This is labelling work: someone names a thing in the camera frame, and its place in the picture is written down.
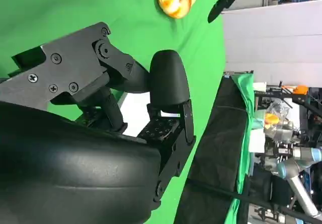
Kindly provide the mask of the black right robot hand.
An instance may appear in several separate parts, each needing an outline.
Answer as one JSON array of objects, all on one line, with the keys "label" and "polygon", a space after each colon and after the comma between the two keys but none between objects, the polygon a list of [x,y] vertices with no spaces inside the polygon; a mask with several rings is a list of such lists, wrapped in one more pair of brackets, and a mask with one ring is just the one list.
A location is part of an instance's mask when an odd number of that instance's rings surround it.
[{"label": "black right robot hand", "polygon": [[196,141],[180,55],[145,69],[99,22],[1,80],[1,223],[144,223]]}]

